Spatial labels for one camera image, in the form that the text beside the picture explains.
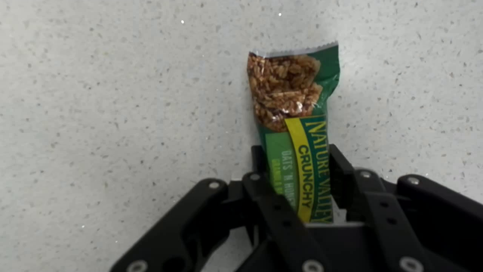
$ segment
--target plastic packaging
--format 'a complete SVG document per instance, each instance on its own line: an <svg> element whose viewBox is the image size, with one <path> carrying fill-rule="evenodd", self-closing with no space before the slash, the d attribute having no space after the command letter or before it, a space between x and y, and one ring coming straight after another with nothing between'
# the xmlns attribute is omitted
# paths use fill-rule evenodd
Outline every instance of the plastic packaging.
<svg viewBox="0 0 483 272"><path fill-rule="evenodd" d="M338 46L249 53L247 76L274 191L303 222L332 222L326 102L339 80Z"/></svg>

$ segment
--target screw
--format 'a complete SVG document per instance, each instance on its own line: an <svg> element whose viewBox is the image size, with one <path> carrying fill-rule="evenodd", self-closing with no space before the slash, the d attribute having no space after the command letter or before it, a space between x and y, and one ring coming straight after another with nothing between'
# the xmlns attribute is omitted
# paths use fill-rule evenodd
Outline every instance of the screw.
<svg viewBox="0 0 483 272"><path fill-rule="evenodd" d="M401 260L398 262L398 266L404 272L424 272L422 263L413 257L401 257Z"/></svg>
<svg viewBox="0 0 483 272"><path fill-rule="evenodd" d="M211 182L208 186L210 186L210 189L217 189L217 188L220 188L220 185L219 185L217 182Z"/></svg>
<svg viewBox="0 0 483 272"><path fill-rule="evenodd" d="M407 182L409 182L410 185L419 185L419 180L418 180L416 177L409 177Z"/></svg>
<svg viewBox="0 0 483 272"><path fill-rule="evenodd" d="M261 180L261 177L256 173L253 173L253 174L250 174L250 180L258 182L258 180Z"/></svg>
<svg viewBox="0 0 483 272"><path fill-rule="evenodd" d="M370 177L371 177L371 173L362 171L360 176L362 176L363 179L370 179Z"/></svg>
<svg viewBox="0 0 483 272"><path fill-rule="evenodd" d="M128 268L126 272L146 272L148 271L148 263L143 260L133 262Z"/></svg>
<svg viewBox="0 0 483 272"><path fill-rule="evenodd" d="M302 271L303 272L323 272L323 266L317 260L306 260L306 262L303 262Z"/></svg>

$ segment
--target black plastic part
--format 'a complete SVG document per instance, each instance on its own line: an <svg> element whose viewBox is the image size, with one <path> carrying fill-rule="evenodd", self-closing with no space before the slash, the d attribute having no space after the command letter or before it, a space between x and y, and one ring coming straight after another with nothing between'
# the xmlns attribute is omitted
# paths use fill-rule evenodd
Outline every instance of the black plastic part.
<svg viewBox="0 0 483 272"><path fill-rule="evenodd" d="M261 147L252 148L252 161L253 173L241 182L197 183L111 272L126 272L139 262L146 272L197 272L238 227L253 245L238 272L300 272L306 260L324 272L400 272L404 257L424 272L483 271L475 250L483 244L483 207L434 182L406 176L395 186L354 170L330 145L333 200L347 209L347 221L359 224L306 229L270 186Z"/></svg>
<svg viewBox="0 0 483 272"><path fill-rule="evenodd" d="M126 272L145 262L149 272L199 271L210 254L228 238L229 229L217 222L216 210L228 197L220 180L199 182L164 215L111 269Z"/></svg>
<svg viewBox="0 0 483 272"><path fill-rule="evenodd" d="M433 271L394 195L363 194L366 224L373 229L382 262L388 271L398 271L403 259L412 259L425 271Z"/></svg>
<svg viewBox="0 0 483 272"><path fill-rule="evenodd" d="M483 245L478 203L421 176L400 177L397 195L422 245L469 271L483 271L475 250Z"/></svg>

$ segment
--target green wrapper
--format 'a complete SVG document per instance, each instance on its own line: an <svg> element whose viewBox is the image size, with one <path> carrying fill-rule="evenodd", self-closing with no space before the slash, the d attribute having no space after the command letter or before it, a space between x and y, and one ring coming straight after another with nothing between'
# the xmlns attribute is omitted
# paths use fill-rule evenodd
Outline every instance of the green wrapper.
<svg viewBox="0 0 483 272"><path fill-rule="evenodd" d="M339 80L338 46L250 53L247 76L274 191L303 222L332 222L326 103Z"/></svg>

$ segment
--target speckled surface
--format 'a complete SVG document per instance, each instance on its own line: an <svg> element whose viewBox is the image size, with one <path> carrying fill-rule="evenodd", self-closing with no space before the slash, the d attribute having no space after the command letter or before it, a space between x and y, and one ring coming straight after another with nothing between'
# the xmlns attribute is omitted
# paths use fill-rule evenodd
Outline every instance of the speckled surface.
<svg viewBox="0 0 483 272"><path fill-rule="evenodd" d="M483 201L481 34L477 0L0 0L0 268L107 271L197 180L240 179L249 50L336 40L330 141Z"/></svg>

